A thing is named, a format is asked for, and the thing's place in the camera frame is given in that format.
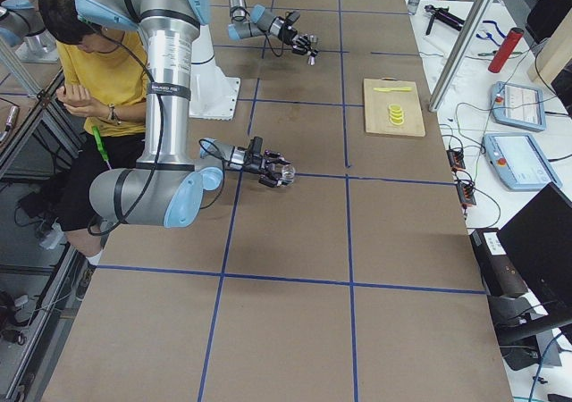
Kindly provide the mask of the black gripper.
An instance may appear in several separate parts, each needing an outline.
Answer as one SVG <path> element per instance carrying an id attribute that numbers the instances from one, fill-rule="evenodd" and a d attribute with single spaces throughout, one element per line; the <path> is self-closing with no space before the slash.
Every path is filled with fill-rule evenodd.
<path id="1" fill-rule="evenodd" d="M 258 182 L 268 188 L 285 187 L 290 184 L 289 180 L 278 177 L 275 165 L 289 165 L 279 152 L 266 149 L 262 151 L 263 139 L 254 136 L 244 151 L 242 164 L 243 170 L 260 175 Z"/>
<path id="2" fill-rule="evenodd" d="M 280 24 L 278 39 L 284 45 L 288 45 L 294 54 L 304 54 L 308 58 L 316 58 L 318 51 L 309 49 L 309 43 L 317 43 L 318 36 L 312 34 L 300 35 L 294 28 L 294 23 L 299 19 L 300 13 L 298 11 L 286 12 L 285 17 L 279 17 Z"/>

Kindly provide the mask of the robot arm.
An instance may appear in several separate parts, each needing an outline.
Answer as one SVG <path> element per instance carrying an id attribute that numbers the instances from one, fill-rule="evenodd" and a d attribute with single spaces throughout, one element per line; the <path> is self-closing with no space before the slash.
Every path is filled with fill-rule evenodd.
<path id="1" fill-rule="evenodd" d="M 247 8 L 246 0 L 228 0 L 230 20 L 228 35 L 231 40 L 246 38 L 270 37 L 281 42 L 281 51 L 271 48 L 276 57 L 282 56 L 288 47 L 293 54 L 305 56 L 307 64 L 313 66 L 318 56 L 318 37 L 314 34 L 299 32 L 295 23 L 299 20 L 300 12 L 286 12 L 284 16 L 273 13 L 261 4 Z"/>
<path id="2" fill-rule="evenodd" d="M 96 177 L 89 198 L 110 222 L 186 227 L 201 208 L 203 194 L 219 188 L 227 167 L 258 175 L 261 184 L 287 186 L 293 165 L 262 148 L 204 140 L 198 159 L 188 155 L 191 46 L 210 22 L 209 0 L 75 0 L 79 18 L 112 29 L 137 31 L 147 48 L 145 149 L 133 169 Z"/>

